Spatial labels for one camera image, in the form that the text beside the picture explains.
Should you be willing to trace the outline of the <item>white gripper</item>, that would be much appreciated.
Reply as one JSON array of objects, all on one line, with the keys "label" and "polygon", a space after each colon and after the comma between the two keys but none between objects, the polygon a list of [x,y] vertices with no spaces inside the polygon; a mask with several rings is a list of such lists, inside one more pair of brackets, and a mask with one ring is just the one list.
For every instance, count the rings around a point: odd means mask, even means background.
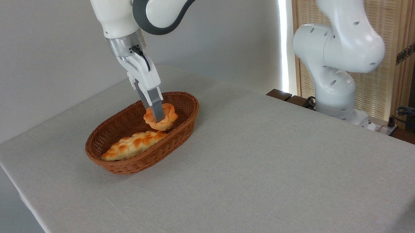
[{"label": "white gripper", "polygon": [[134,52],[126,57],[117,57],[119,63],[130,74],[130,80],[135,86],[145,109],[150,108],[155,122],[164,119],[161,95],[161,79],[155,64],[144,52]]}]

